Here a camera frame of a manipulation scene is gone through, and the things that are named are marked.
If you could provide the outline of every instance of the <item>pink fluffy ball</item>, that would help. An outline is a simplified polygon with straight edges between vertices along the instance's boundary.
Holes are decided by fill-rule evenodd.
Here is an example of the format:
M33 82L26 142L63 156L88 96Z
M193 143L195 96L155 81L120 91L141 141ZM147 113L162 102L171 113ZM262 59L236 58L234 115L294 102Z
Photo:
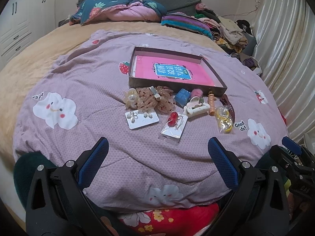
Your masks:
M191 94L190 94L190 97L193 98L193 97L199 97L199 98L202 98L202 90L201 89L194 89Z

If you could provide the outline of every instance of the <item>brown mesh scrunchie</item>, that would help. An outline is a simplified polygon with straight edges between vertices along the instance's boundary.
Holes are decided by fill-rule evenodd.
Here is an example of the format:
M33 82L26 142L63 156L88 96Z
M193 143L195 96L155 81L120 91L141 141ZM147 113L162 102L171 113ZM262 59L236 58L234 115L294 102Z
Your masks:
M168 113L174 110L175 101L172 97L173 91L167 87L158 86L155 88L161 96L160 101L157 101L150 88L136 88L139 101L138 109L148 109L157 107L159 111Z

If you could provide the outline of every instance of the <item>cable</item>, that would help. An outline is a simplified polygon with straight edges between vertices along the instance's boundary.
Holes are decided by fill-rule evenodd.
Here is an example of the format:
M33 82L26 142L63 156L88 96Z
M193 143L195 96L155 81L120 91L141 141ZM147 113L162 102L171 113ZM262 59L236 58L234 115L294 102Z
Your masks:
M250 12L244 12L244 13L241 13L241 14L229 14L229 15L224 15L224 16L221 16L221 17L225 17L225 16L247 16L249 15L250 13L254 12L254 11L257 11L258 8L256 8L255 10L253 11L250 11Z

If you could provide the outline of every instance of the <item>blue label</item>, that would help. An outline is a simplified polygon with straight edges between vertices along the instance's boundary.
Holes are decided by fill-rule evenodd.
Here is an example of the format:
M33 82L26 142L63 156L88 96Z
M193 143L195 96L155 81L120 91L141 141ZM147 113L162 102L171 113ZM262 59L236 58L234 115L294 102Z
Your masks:
M158 76L173 77L186 80L192 79L189 71L183 66L155 63L154 68L155 73Z

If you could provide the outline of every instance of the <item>blue cube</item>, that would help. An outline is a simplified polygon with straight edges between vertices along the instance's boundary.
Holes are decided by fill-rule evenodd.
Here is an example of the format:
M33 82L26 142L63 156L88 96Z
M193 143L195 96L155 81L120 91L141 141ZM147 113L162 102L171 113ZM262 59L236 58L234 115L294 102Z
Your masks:
M176 104L183 108L190 100L190 92L185 89L181 89L174 99Z

